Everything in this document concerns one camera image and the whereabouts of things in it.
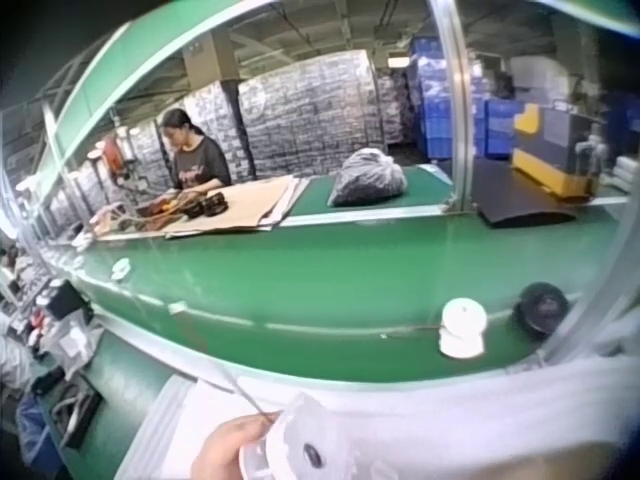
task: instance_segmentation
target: black mat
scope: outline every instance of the black mat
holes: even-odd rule
[[[450,161],[438,166],[451,176]],[[576,218],[572,208],[507,162],[476,159],[471,198],[480,216],[494,228],[554,225]]]

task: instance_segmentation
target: yellow machine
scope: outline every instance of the yellow machine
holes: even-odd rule
[[[515,117],[513,167],[560,198],[590,196],[597,168],[578,152],[593,124],[582,115],[527,104]]]

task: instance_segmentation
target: ceiling light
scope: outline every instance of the ceiling light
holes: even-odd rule
[[[389,68],[405,68],[409,66],[409,57],[391,57],[387,60]]]
[[[16,191],[24,192],[25,190],[31,190],[36,184],[35,175],[29,175],[23,181],[21,181],[18,185],[16,185]]]
[[[96,158],[100,158],[102,156],[102,150],[96,148],[95,150],[91,150],[88,154],[87,154],[87,158],[91,159],[91,160],[95,160]]]

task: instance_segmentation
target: black t-shirt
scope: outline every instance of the black t-shirt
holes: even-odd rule
[[[214,178],[225,186],[231,185],[231,175],[224,153],[209,137],[203,137],[200,144],[189,152],[177,151],[173,162],[174,183],[179,190],[202,185]]]

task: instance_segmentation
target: plastic bag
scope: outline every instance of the plastic bag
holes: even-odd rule
[[[336,175],[329,206],[369,205],[406,190],[407,179],[393,158],[377,148],[363,148],[351,155]]]
[[[0,372],[4,385],[26,389],[31,381],[30,363],[31,356],[25,347],[0,336]]]
[[[40,340],[40,350],[49,352],[64,369],[65,379],[91,361],[98,347],[103,328],[89,328],[81,309],[53,322],[52,329]]]
[[[53,477],[62,467],[62,459],[33,396],[22,397],[16,409],[16,424],[22,461],[31,469]]]

